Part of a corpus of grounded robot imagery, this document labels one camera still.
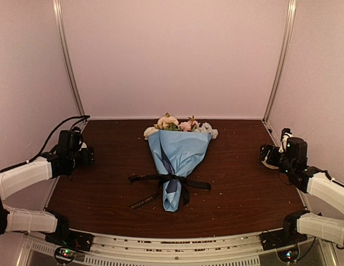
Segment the light blue flower stem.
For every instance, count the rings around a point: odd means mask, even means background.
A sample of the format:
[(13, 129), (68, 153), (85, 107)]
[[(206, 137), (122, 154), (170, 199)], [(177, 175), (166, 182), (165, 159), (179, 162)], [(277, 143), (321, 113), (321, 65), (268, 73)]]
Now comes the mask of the light blue flower stem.
[(216, 139), (219, 134), (218, 130), (214, 129), (208, 122), (200, 124), (194, 131), (209, 134), (212, 139)]

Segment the black ribbon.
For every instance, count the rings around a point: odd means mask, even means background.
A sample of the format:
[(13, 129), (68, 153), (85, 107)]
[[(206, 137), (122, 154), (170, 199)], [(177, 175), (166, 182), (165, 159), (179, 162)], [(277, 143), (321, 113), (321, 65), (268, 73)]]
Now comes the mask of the black ribbon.
[(128, 178), (130, 183), (146, 180), (157, 180), (157, 191), (148, 197), (141, 199), (129, 207), (131, 209), (142, 208), (144, 205), (157, 199), (159, 191), (162, 190), (163, 209), (167, 212), (176, 212), (182, 200), (182, 205), (186, 206), (190, 203), (190, 193), (188, 187), (198, 188), (201, 190), (211, 190), (211, 184), (207, 182), (193, 181), (187, 177), (178, 177), (175, 175), (135, 175)]

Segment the large pink peony stem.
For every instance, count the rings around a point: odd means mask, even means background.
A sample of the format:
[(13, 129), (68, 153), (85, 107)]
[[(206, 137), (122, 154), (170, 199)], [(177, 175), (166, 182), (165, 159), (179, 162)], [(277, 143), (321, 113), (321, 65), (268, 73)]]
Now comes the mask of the large pink peony stem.
[(188, 121), (179, 124), (179, 130), (183, 132), (193, 132), (199, 128), (200, 123), (196, 120), (195, 116), (188, 117)]

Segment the white rose stem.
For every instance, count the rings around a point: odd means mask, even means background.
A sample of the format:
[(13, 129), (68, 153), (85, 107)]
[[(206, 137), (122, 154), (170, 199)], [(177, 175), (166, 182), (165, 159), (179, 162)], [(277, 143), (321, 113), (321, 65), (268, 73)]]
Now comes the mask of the white rose stem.
[(178, 130), (179, 129), (179, 121), (176, 117), (171, 116), (168, 112), (165, 113), (164, 116), (160, 117), (156, 124), (151, 127), (145, 129), (143, 136), (145, 140), (160, 130)]

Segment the blue wrapping paper sheet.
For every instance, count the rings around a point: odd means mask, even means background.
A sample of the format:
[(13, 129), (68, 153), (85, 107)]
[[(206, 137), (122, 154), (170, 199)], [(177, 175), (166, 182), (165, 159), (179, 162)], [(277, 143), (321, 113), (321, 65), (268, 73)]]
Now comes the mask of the blue wrapping paper sheet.
[(147, 141), (158, 174), (190, 179), (189, 175), (205, 157), (211, 136), (199, 132), (160, 130)]

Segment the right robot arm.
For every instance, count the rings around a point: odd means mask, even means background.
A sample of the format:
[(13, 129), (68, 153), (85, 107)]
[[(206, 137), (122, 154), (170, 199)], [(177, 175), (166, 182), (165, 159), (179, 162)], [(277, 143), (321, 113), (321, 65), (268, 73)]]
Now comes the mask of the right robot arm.
[[(305, 194), (317, 197), (344, 215), (344, 184), (331, 177), (328, 171), (307, 165), (307, 142), (285, 134), (281, 146), (264, 144), (260, 147), (260, 161), (267, 168), (278, 170)], [(344, 249), (344, 219), (335, 219), (297, 211), (284, 219), (279, 232), (281, 243), (289, 245), (301, 234), (312, 235), (332, 242)]]

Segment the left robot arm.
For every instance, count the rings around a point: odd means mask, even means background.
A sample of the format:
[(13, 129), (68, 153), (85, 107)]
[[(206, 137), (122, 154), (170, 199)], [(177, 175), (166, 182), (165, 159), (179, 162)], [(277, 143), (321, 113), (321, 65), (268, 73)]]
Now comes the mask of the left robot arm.
[(74, 241), (67, 217), (55, 211), (33, 211), (6, 206), (9, 196), (42, 181), (71, 176), (81, 166), (95, 163), (94, 149), (84, 142), (81, 122), (89, 116), (74, 116), (74, 124), (59, 133), (57, 144), (48, 152), (43, 146), (31, 159), (0, 170), (0, 235), (6, 232), (39, 232), (48, 234), (62, 246)]

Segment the scalloped white dish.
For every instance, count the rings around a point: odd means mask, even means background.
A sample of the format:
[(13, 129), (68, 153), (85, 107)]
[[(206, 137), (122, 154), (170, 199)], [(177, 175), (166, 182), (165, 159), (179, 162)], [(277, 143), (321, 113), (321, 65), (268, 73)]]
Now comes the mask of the scalloped white dish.
[(277, 167), (277, 166), (269, 165), (266, 161), (261, 161), (261, 163), (268, 169), (272, 169), (272, 170), (278, 170), (279, 169), (279, 167)]

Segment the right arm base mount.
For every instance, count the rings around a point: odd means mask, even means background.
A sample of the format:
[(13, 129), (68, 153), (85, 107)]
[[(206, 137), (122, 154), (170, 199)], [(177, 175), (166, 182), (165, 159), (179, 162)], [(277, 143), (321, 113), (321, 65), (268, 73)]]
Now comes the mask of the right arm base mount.
[(275, 250), (278, 259), (284, 263), (295, 263), (300, 259), (299, 244), (308, 239), (296, 229), (294, 222), (286, 221), (281, 229), (262, 231), (259, 235), (264, 251)]

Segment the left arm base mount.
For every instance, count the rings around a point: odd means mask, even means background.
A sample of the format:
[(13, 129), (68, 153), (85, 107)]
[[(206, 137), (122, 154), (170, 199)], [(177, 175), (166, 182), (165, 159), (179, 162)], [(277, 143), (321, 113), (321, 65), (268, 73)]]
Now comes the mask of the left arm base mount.
[(94, 236), (90, 233), (69, 230), (67, 234), (44, 233), (45, 241), (55, 244), (53, 258), (59, 265), (67, 265), (90, 252)]

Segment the aluminium front rail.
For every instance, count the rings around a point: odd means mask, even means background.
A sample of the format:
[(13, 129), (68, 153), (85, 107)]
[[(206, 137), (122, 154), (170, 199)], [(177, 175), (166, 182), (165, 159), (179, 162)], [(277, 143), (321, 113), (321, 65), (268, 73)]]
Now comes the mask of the aluminium front rail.
[(319, 238), (265, 250), (260, 232), (206, 238), (143, 238), (93, 233), (89, 251), (60, 258), (58, 246), (26, 233), (16, 265), (338, 265), (333, 244)]

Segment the right aluminium frame post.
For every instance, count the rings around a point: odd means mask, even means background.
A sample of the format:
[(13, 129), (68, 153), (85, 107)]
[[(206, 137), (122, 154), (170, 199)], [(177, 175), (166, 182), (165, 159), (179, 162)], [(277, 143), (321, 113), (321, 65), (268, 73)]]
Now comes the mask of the right aluminium frame post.
[(271, 112), (275, 104), (276, 95), (281, 85), (281, 80), (282, 80), (282, 76), (285, 70), (287, 56), (289, 54), (289, 50), (291, 46), (292, 35), (294, 32), (296, 9), (297, 9), (297, 1), (289, 0), (288, 7), (287, 7), (286, 20), (285, 20), (284, 34), (283, 34), (282, 43), (281, 43), (281, 50), (280, 50), (279, 59), (277, 62), (277, 67), (276, 67), (276, 73), (275, 73), (275, 77), (272, 83), (271, 93), (269, 96), (269, 100), (267, 102), (264, 117), (262, 119), (264, 124), (267, 124), (270, 119)]

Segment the aluminium frame post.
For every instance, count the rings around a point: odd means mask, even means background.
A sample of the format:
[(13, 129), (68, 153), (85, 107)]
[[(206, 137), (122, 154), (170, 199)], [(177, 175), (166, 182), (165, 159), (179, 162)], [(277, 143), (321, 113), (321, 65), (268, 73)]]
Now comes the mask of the aluminium frame post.
[(281, 50), (280, 50), (279, 59), (277, 62), (277, 67), (276, 67), (276, 73), (275, 73), (275, 77), (272, 83), (271, 93), (269, 96), (269, 100), (267, 102), (264, 117), (262, 119), (264, 124), (267, 124), (270, 119), (271, 112), (275, 104), (276, 95), (281, 85), (281, 80), (282, 80), (282, 76), (285, 70), (287, 56), (289, 54), (289, 50), (291, 46), (292, 35), (294, 32), (296, 9), (297, 9), (297, 1), (289, 0), (288, 7), (287, 7), (286, 20), (285, 20), (284, 34), (283, 34), (282, 43), (281, 43)]
[(78, 113), (83, 116), (85, 115), (83, 103), (79, 95), (76, 78), (74, 75), (73, 65), (69, 54), (69, 46), (67, 43), (67, 36), (65, 33), (64, 19), (62, 13), (62, 5), (60, 0), (53, 0), (53, 12), (55, 17), (55, 22), (57, 25), (60, 46), (63, 54), (64, 67), (69, 81), (70, 90), (73, 94), (73, 99)]

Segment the left aluminium frame post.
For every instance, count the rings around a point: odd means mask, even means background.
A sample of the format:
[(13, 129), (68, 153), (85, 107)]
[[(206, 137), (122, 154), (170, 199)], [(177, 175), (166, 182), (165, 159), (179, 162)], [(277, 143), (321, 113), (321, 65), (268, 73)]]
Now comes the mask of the left aluminium frame post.
[(65, 33), (64, 19), (62, 13), (62, 5), (60, 0), (53, 0), (53, 12), (55, 17), (55, 22), (57, 25), (60, 46), (63, 54), (64, 67), (69, 81), (70, 90), (73, 94), (73, 99), (78, 113), (83, 116), (85, 115), (83, 103), (79, 95), (76, 78), (74, 75), (73, 65), (69, 54), (69, 46), (67, 43), (67, 36)]

